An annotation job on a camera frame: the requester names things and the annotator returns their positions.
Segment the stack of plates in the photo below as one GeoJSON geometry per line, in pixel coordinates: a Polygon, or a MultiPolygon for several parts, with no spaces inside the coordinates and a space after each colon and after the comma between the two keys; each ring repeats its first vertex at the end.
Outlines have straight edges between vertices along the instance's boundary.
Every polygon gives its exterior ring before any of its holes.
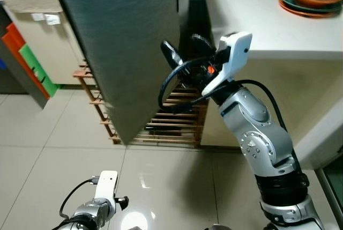
{"type": "Polygon", "coordinates": [[[333,17],[342,10],[342,0],[279,0],[279,4],[288,12],[309,18],[333,17]]]}

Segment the white countertop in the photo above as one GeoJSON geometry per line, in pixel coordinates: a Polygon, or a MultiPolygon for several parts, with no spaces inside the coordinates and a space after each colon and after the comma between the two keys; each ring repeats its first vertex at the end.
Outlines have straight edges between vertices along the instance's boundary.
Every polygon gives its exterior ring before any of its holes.
{"type": "Polygon", "coordinates": [[[206,0],[216,46],[233,31],[253,34],[250,58],[341,60],[343,13],[309,19],[279,6],[278,0],[206,0]]]}

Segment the orange light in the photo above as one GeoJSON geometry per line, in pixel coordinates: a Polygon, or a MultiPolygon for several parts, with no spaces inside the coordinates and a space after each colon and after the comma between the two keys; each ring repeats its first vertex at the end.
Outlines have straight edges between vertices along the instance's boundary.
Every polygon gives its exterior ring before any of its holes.
{"type": "Polygon", "coordinates": [[[215,69],[214,69],[213,66],[211,66],[211,65],[209,65],[209,66],[207,67],[207,70],[208,70],[208,72],[209,72],[210,74],[213,74],[213,73],[215,72],[215,69]]]}

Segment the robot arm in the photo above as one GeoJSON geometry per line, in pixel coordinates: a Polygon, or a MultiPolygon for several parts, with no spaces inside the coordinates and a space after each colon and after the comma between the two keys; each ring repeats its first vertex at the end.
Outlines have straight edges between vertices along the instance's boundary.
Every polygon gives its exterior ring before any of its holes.
{"type": "Polygon", "coordinates": [[[100,176],[93,177],[92,182],[97,184],[94,198],[79,206],[71,218],[63,220],[53,230],[99,230],[103,227],[116,213],[116,203],[122,210],[129,204],[126,196],[115,197],[117,179],[116,171],[102,171],[100,176]]]}
{"type": "Polygon", "coordinates": [[[261,193],[260,207],[271,221],[265,229],[323,230],[324,227],[308,195],[308,179],[301,172],[286,128],[277,125],[271,119],[267,107],[242,86],[246,83],[254,84],[255,81],[234,80],[234,75],[247,62],[252,35],[241,32],[223,36],[217,51],[201,36],[194,35],[192,38],[196,48],[201,50],[207,59],[202,57],[183,62],[170,43],[165,41],[161,45],[162,52],[171,66],[174,58],[179,58],[178,61],[182,62],[177,65],[175,63],[173,72],[161,88],[160,107],[180,112],[211,97],[219,106],[225,125],[237,138],[255,175],[261,193]],[[195,64],[198,64],[198,68],[196,73],[192,74],[195,64]],[[176,74],[182,83],[196,86],[202,92],[203,98],[177,105],[175,108],[164,107],[163,93],[172,76],[176,74]]]}

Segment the wooden shoe rack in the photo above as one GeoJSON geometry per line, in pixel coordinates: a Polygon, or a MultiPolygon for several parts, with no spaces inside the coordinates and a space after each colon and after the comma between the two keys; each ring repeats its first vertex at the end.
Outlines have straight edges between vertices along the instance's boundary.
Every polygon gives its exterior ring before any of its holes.
{"type": "MultiPolygon", "coordinates": [[[[74,72],[73,76],[78,78],[81,86],[90,98],[90,104],[93,105],[100,116],[100,123],[106,128],[109,139],[114,144],[121,142],[116,130],[109,119],[104,100],[97,86],[95,90],[86,84],[87,79],[95,79],[87,63],[80,66],[80,70],[74,72]]],[[[165,102],[165,106],[172,106],[178,103],[191,101],[199,97],[199,92],[195,88],[182,88],[177,86],[165,102]]],[[[208,102],[195,105],[191,112],[172,114],[158,111],[144,129],[135,137],[134,142],[159,143],[163,145],[187,144],[193,147],[200,146],[206,110],[208,102]]]]}

